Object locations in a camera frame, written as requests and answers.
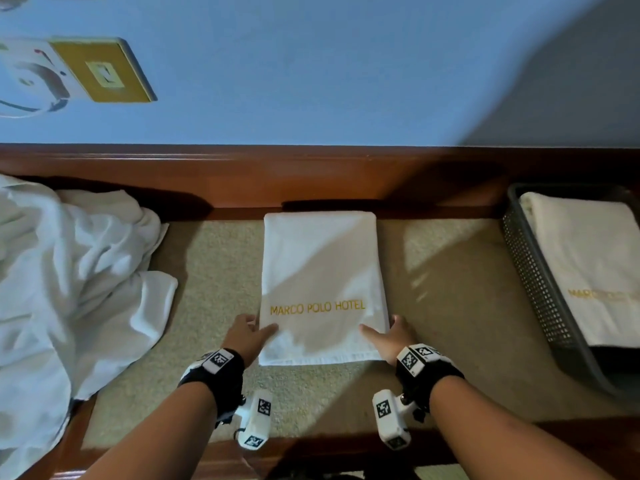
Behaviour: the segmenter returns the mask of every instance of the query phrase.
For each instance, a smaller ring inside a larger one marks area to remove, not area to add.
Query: gold switch plate
[[[55,38],[49,43],[92,100],[156,100],[133,53],[123,39]]]

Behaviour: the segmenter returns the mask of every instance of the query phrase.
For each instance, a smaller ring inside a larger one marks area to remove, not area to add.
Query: black wristband
[[[465,376],[448,359],[433,347],[416,344],[405,347],[397,357],[396,377],[403,387],[406,403],[415,401],[418,407],[429,412],[429,398],[436,383],[447,376]]]
[[[204,383],[216,400],[217,422],[230,419],[242,400],[244,359],[232,349],[204,354],[185,371],[178,387],[189,382]]]

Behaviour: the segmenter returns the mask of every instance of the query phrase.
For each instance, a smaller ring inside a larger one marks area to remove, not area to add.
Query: crumpled white towel
[[[369,212],[300,212],[264,217],[260,327],[280,326],[260,365],[380,360],[358,324],[388,330]]]
[[[162,335],[177,281],[146,270],[165,232],[123,191],[0,175],[0,480],[55,446],[72,399]]]
[[[520,197],[590,346],[640,347],[640,228],[624,203]]]

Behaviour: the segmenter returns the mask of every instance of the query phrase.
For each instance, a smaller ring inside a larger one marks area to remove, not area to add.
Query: dark gray basket
[[[537,192],[550,197],[624,202],[640,223],[640,202],[619,185],[513,184],[502,218],[504,240],[558,367],[581,382],[622,399],[640,399],[640,369],[606,374],[587,345],[558,288],[520,206],[520,196]]]

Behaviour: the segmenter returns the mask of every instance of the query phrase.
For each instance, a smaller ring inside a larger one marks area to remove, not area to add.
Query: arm
[[[221,348],[238,352],[248,367],[277,329],[272,325],[258,330],[254,315],[238,315]],[[189,479],[209,442],[217,417],[216,400],[206,384],[183,384],[82,478]]]
[[[394,320],[386,335],[361,325],[363,335],[392,365],[404,347],[418,343],[402,317],[395,315]],[[444,439],[473,480],[612,480],[576,450],[517,418],[464,379],[438,380],[428,403]]]

